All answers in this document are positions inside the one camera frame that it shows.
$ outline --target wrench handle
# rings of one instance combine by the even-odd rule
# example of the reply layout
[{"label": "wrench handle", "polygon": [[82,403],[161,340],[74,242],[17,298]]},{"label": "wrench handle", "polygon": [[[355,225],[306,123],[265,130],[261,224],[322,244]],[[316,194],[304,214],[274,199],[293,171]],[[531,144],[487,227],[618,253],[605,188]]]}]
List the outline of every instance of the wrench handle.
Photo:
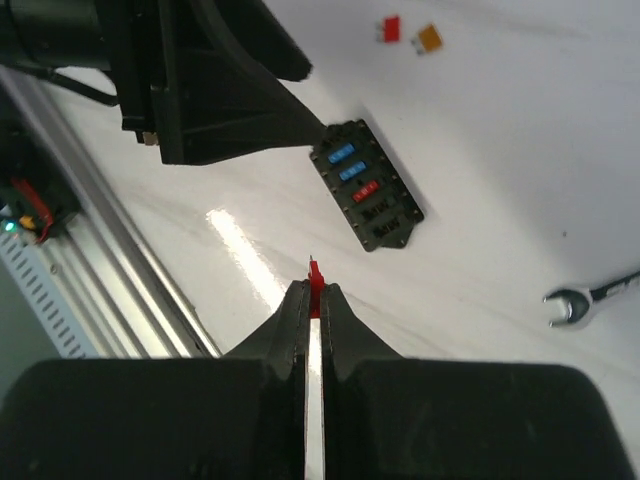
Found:
[{"label": "wrench handle", "polygon": [[640,272],[631,273],[626,277],[591,290],[591,298],[593,298],[594,303],[597,303],[631,290],[640,290]]}]

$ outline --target yellow fuse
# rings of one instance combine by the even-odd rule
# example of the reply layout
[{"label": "yellow fuse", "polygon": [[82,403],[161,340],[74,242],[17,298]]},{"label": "yellow fuse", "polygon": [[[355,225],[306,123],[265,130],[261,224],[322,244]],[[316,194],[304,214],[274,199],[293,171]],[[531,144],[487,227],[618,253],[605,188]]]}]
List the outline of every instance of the yellow fuse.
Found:
[{"label": "yellow fuse", "polygon": [[418,34],[411,39],[411,43],[419,55],[424,55],[425,53],[431,53],[442,48],[442,37],[440,37],[436,26],[432,23],[420,30]]},{"label": "yellow fuse", "polygon": [[22,218],[20,218],[20,225],[22,225],[22,227],[26,228],[27,230],[36,229],[36,224],[33,221],[33,217],[30,217],[28,215],[25,215]]}]

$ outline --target blue fuse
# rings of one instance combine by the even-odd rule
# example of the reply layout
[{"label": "blue fuse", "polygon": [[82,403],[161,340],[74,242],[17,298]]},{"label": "blue fuse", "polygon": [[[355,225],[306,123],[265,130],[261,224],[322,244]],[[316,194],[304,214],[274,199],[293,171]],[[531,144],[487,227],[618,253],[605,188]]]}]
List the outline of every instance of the blue fuse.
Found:
[{"label": "blue fuse", "polygon": [[329,158],[329,163],[336,164],[338,162],[341,162],[342,160],[347,158],[349,155],[351,155],[355,151],[356,151],[356,147],[354,147],[350,143],[347,143],[340,150],[337,150],[337,151],[333,152],[331,155],[329,155],[329,157],[328,157]]},{"label": "blue fuse", "polygon": [[366,170],[367,166],[364,162],[358,162],[355,165],[347,168],[345,171],[340,173],[340,180],[346,182],[350,178],[355,177],[360,172]]}]

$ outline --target wrench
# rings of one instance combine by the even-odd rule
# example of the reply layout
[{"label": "wrench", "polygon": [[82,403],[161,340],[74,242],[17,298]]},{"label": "wrench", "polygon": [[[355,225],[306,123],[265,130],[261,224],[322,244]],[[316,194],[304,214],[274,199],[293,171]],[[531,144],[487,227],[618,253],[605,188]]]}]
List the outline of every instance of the wrench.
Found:
[{"label": "wrench", "polygon": [[609,300],[625,297],[624,294],[638,290],[640,290],[640,271],[593,289],[583,285],[560,287],[545,295],[542,301],[560,300],[564,303],[566,311],[564,318],[551,320],[550,327],[581,330],[591,323],[593,317],[609,303]]}]

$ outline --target white tabletop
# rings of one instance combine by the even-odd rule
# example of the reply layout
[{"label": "white tabletop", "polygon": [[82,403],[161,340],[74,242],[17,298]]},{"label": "white tabletop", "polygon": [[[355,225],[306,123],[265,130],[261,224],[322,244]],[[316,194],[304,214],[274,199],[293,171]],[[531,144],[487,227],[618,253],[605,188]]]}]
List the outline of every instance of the white tabletop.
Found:
[{"label": "white tabletop", "polygon": [[[365,253],[308,148],[170,167],[118,109],[56,98],[223,351],[274,310],[309,254],[402,354],[572,365],[640,465],[640,295],[580,332],[541,303],[640,269],[640,6],[631,0],[267,2],[315,65],[287,85],[324,122],[364,117],[428,217]],[[400,14],[405,41],[375,42]],[[434,22],[444,47],[409,38]],[[84,78],[92,72],[81,73]]]}]

